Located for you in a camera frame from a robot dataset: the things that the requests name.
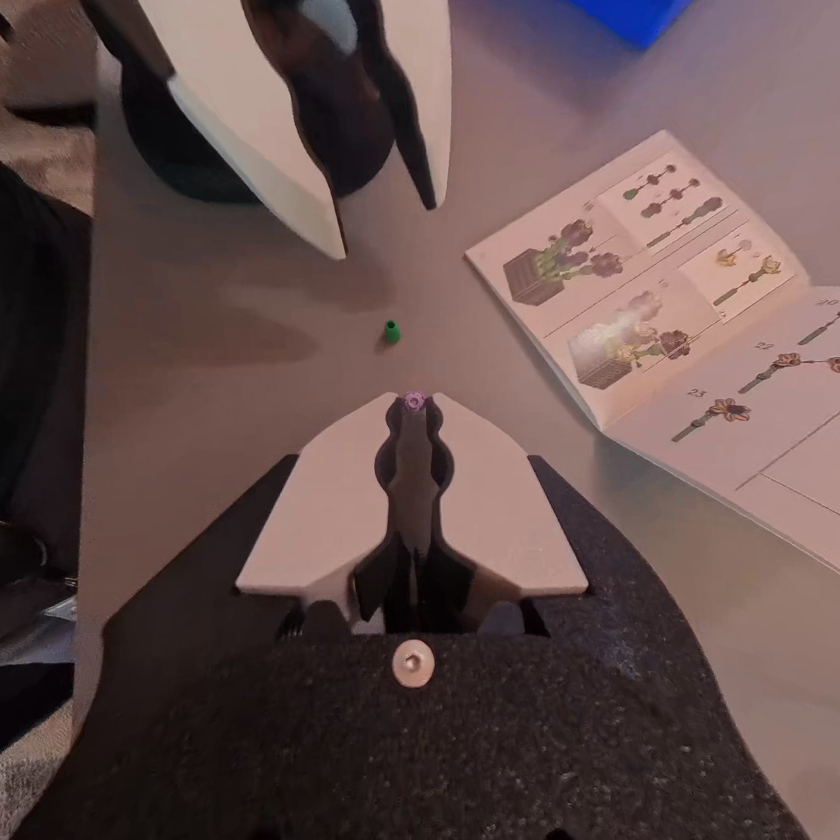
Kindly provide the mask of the blue storage bin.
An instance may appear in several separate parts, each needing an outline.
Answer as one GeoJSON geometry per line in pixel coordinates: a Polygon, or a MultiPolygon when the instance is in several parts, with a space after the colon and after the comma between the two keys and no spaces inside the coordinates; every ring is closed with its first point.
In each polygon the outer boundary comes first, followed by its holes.
{"type": "Polygon", "coordinates": [[[638,49],[647,49],[693,1],[571,1],[573,6],[638,49]]]}

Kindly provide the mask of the person's dark pants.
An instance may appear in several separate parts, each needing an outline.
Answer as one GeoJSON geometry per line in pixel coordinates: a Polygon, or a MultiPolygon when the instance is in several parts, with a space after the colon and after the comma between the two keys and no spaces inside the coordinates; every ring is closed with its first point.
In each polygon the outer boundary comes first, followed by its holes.
{"type": "Polygon", "coordinates": [[[91,235],[2,164],[2,643],[77,588],[91,235]]]}

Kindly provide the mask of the grey desk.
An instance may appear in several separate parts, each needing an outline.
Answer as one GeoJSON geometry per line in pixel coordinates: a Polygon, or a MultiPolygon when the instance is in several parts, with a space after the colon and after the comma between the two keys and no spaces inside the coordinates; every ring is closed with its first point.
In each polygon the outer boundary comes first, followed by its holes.
{"type": "Polygon", "coordinates": [[[762,770],[838,838],[838,573],[599,434],[463,259],[666,129],[838,284],[838,2],[695,2],[646,51],[567,3],[450,13],[445,202],[425,211],[394,154],[341,204],[344,261],[159,182],[101,53],[77,718],[105,621],[282,456],[384,392],[443,392],[641,551],[762,770]]]}

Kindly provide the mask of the black wrist rest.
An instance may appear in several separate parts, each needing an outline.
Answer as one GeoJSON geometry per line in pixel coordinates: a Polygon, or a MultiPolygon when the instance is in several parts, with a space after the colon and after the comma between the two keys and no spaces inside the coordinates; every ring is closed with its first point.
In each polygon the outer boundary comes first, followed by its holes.
{"type": "MultiPolygon", "coordinates": [[[[260,199],[179,109],[163,80],[140,59],[122,62],[121,104],[130,138],[152,172],[175,192],[205,203],[260,199]]],[[[325,166],[338,198],[381,170],[394,144],[392,119],[355,56],[305,61],[283,75],[297,126],[325,166]]]]}

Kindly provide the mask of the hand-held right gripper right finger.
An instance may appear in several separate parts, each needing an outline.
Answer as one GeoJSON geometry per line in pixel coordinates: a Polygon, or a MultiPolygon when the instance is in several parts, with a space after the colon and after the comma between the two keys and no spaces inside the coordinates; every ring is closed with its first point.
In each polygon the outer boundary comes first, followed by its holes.
{"type": "Polygon", "coordinates": [[[584,594],[587,577],[524,448],[441,392],[426,420],[437,486],[427,568],[455,617],[477,628],[498,603],[584,594]]]}

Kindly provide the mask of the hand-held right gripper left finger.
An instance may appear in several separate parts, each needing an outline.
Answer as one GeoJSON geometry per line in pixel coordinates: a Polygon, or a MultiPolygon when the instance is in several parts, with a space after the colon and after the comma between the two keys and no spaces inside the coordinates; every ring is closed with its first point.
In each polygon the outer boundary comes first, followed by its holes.
{"type": "Polygon", "coordinates": [[[297,598],[309,608],[333,602],[350,625],[381,623],[363,607],[355,568],[388,534],[389,500],[375,457],[391,436],[385,392],[323,429],[300,451],[237,577],[246,595],[297,598]]]}

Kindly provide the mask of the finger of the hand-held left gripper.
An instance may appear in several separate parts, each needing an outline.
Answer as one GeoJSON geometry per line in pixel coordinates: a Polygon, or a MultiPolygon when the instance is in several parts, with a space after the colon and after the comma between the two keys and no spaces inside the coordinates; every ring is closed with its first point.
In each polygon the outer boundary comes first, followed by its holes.
{"type": "Polygon", "coordinates": [[[303,143],[291,91],[259,47],[242,2],[140,1],[173,67],[167,87],[216,152],[284,225],[347,256],[328,179],[303,143]]]}
{"type": "Polygon", "coordinates": [[[448,1],[349,1],[364,68],[426,210],[445,201],[452,140],[448,1]]]}

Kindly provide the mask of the instruction booklet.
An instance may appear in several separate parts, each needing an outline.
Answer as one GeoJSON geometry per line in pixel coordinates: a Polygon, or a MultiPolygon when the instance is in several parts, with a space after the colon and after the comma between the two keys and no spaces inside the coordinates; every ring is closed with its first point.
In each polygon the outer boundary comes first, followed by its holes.
{"type": "Polygon", "coordinates": [[[838,287],[671,134],[465,259],[601,433],[838,569],[838,287]]]}

